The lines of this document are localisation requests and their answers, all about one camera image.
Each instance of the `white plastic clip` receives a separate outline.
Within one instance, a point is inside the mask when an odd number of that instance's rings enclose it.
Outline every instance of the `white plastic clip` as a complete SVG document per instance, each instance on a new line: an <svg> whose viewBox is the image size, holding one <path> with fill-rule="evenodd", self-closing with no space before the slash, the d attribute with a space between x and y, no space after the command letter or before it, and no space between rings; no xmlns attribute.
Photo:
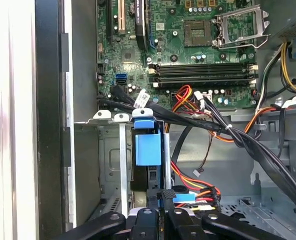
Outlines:
<svg viewBox="0 0 296 240"><path fill-rule="evenodd" d="M232 125L231 124L227 125L224 129L225 130L228 130L229 128L232 128Z"/></svg>

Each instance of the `metal panel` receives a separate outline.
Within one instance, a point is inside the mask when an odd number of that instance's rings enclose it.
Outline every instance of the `metal panel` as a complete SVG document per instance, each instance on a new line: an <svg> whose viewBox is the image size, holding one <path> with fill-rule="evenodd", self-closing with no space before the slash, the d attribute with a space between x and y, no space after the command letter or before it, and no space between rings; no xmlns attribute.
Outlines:
<svg viewBox="0 0 296 240"><path fill-rule="evenodd" d="M100 201L97 126L75 125L76 221L81 225Z"/></svg>
<svg viewBox="0 0 296 240"><path fill-rule="evenodd" d="M72 1L74 121L86 122L97 111L96 1Z"/></svg>

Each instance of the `white sticker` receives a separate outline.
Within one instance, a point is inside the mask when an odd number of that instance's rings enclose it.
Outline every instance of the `white sticker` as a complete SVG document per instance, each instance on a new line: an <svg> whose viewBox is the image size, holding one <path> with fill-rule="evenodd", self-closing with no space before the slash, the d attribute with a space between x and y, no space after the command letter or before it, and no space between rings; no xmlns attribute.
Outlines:
<svg viewBox="0 0 296 240"><path fill-rule="evenodd" d="M286 109L286 108L288 108L289 106L292 106L292 105L296 105L296 96L295 96L293 99L291 99L291 100L287 100L287 101L283 104L282 108L283 108L283 109Z"/></svg>
<svg viewBox="0 0 296 240"><path fill-rule="evenodd" d="M136 99L136 101L134 102L134 107L136 109L142 109L146 106L147 102L149 101L150 95L146 93L145 89L142 89L139 92L139 95Z"/></svg>
<svg viewBox="0 0 296 240"><path fill-rule="evenodd" d="M164 23L156 23L156 30L157 31L164 31Z"/></svg>

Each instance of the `expansion slot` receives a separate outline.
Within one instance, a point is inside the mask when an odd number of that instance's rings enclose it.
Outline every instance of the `expansion slot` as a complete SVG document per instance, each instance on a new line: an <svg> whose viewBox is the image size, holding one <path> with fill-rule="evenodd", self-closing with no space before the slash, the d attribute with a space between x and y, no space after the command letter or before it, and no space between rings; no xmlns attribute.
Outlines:
<svg viewBox="0 0 296 240"><path fill-rule="evenodd" d="M119 23L119 34L126 34L126 16L125 16L125 0L118 0L118 23Z"/></svg>
<svg viewBox="0 0 296 240"><path fill-rule="evenodd" d="M112 0L107 0L106 3L106 31L107 41L112 44L113 25L112 25Z"/></svg>

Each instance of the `metal bracket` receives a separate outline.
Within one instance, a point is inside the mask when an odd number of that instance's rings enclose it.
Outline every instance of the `metal bracket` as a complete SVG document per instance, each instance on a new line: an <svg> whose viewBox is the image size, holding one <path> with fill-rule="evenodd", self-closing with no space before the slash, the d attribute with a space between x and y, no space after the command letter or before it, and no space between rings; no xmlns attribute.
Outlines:
<svg viewBox="0 0 296 240"><path fill-rule="evenodd" d="M230 17L238 17L241 15L245 15L248 13L254 13L255 15L255 33L254 35L250 36L240 36L236 40L231 40L229 37L229 31L228 31L228 26L229 26L229 18ZM265 21L264 19L268 17L269 14L263 10L260 9L260 5L255 5L243 9L239 9L236 11L231 11L228 13L224 13L221 15L217 15L216 18L213 20L214 24L218 25L219 29L219 35L217 37L217 40L213 41L212 44L215 47L218 47L219 49L234 49L234 48L243 48L243 47L248 47L252 46L255 49L261 47L268 41L268 37L270 36L269 34L263 34L263 32L266 30L266 28L269 26L270 22ZM255 46L252 43L245 44L245 45L235 45L235 46L227 46L231 44L237 44L237 43L242 43L248 40L253 40L253 39L258 39L265 37L265 40L263 43L261 43L258 46Z"/></svg>
<svg viewBox="0 0 296 240"><path fill-rule="evenodd" d="M132 111L133 118L153 117L153 110L150 108L136 108Z"/></svg>

